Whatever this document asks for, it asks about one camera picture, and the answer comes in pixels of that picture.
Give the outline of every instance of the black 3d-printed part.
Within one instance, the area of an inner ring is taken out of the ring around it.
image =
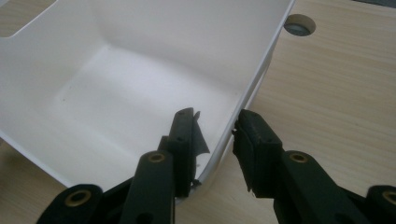
[[[257,113],[242,110],[234,126],[233,154],[239,161],[247,190],[257,198],[274,198],[276,165],[284,152],[282,142]]]

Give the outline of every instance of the wooden table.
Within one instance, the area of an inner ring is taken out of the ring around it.
[[[396,9],[297,0],[292,14],[309,16],[317,29],[305,37],[282,31],[250,109],[286,150],[314,156],[338,185],[360,195],[396,186]],[[33,223],[64,186],[0,144],[0,222]],[[210,188],[176,212],[177,223],[277,223],[272,200],[247,192],[233,154]]]

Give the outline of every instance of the round hole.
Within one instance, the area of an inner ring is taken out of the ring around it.
[[[317,28],[311,18],[301,14],[288,16],[283,27],[290,34],[297,36],[312,35]]]
[[[136,218],[137,224],[150,224],[152,222],[153,216],[151,213],[139,214]]]
[[[300,162],[300,163],[304,163],[304,162],[308,161],[308,158],[305,155],[300,154],[300,153],[293,153],[293,154],[290,155],[290,158],[293,161],[297,161],[297,162]]]
[[[347,215],[337,213],[334,215],[335,221],[340,224],[355,224],[355,222]]]
[[[155,153],[148,157],[148,160],[151,162],[160,162],[165,160],[165,156],[161,153]]]
[[[384,191],[382,196],[390,203],[396,205],[396,192],[395,191]]]
[[[67,196],[64,200],[64,204],[69,207],[76,207],[84,204],[91,198],[91,192],[87,189],[79,189]]]

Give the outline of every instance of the wood grain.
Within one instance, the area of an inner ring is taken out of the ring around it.
[[[282,31],[251,109],[287,150],[314,156],[340,186],[365,195],[396,186],[396,9],[347,0],[297,0],[316,31]],[[0,150],[2,223],[33,223],[64,189],[8,144]],[[210,188],[177,206],[177,223],[277,223],[229,154]]]

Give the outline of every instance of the white plastic container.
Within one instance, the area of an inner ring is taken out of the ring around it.
[[[0,38],[0,136],[70,187],[134,175],[174,114],[201,111],[218,167],[293,0],[58,0]]]

